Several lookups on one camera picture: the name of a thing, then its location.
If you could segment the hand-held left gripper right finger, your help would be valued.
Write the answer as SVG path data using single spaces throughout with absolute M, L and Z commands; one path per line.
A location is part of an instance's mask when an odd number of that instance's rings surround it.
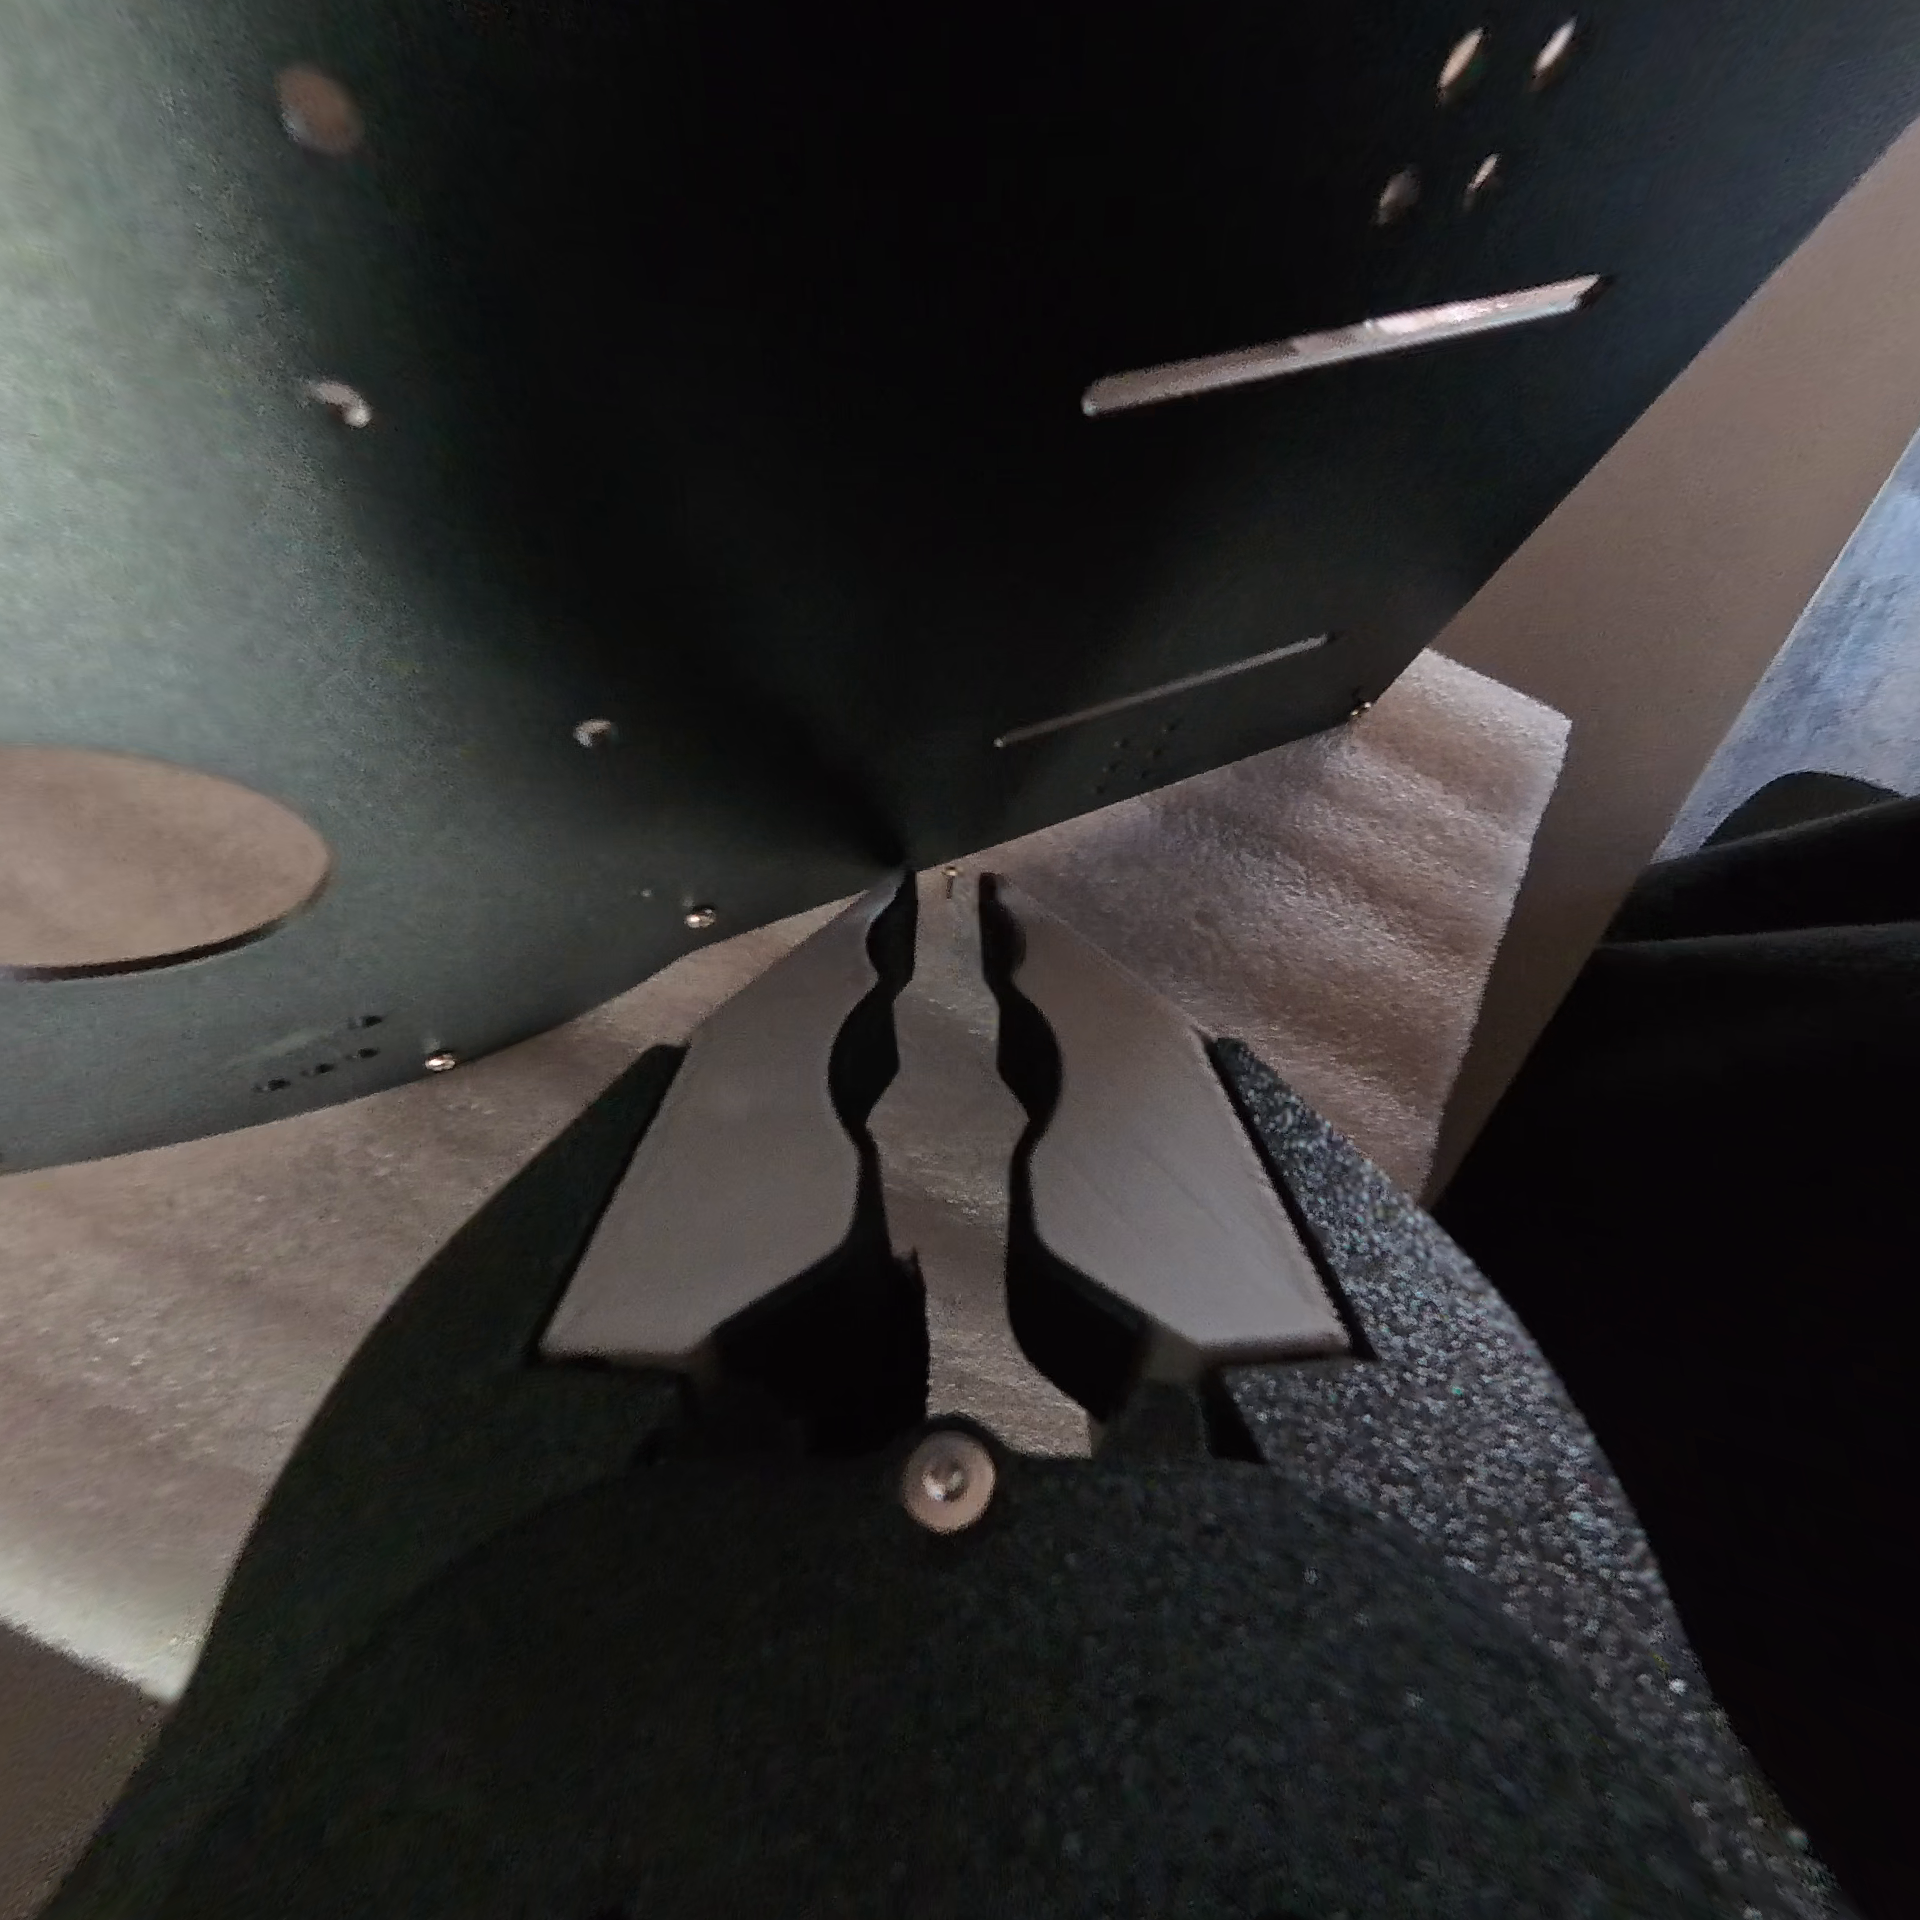
M 1024 1127 L 1007 1308 L 1034 1363 L 1295 1363 L 1351 1327 L 1202 1034 L 1008 877 L 979 882 L 995 1063 Z

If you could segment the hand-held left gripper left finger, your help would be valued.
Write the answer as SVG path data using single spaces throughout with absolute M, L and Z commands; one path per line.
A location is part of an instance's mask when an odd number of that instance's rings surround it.
M 841 907 L 692 1028 L 542 1335 L 551 1360 L 703 1363 L 841 1254 L 878 1196 L 919 885 Z

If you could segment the black metal base plate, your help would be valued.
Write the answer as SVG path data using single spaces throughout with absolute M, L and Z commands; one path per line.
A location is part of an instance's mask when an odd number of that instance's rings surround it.
M 545 1034 L 1385 690 L 1916 4 L 6 4 L 6 740 L 329 874 L 6 966 L 6 1171 Z

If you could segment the white foam sheet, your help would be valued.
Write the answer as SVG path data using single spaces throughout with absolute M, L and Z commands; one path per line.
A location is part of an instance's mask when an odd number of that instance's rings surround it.
M 987 1308 L 1017 1107 L 972 973 L 998 870 L 1208 1030 L 1243 1039 L 1419 1190 L 1568 720 L 1423 655 L 1354 726 L 1164 786 L 921 880 L 882 1099 L 888 1210 L 932 1290 L 939 1411 L 1035 1452 L 1083 1423 Z M 6 1636 L 155 1700 L 352 1349 L 586 1103 L 826 924 L 681 958 L 482 1063 L 246 1131 L 6 1175 Z

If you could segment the person's black top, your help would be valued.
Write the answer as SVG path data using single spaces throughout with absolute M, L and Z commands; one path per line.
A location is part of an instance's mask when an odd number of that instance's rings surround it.
M 1444 1188 L 1742 1742 L 1916 1915 L 1918 814 L 1650 867 Z

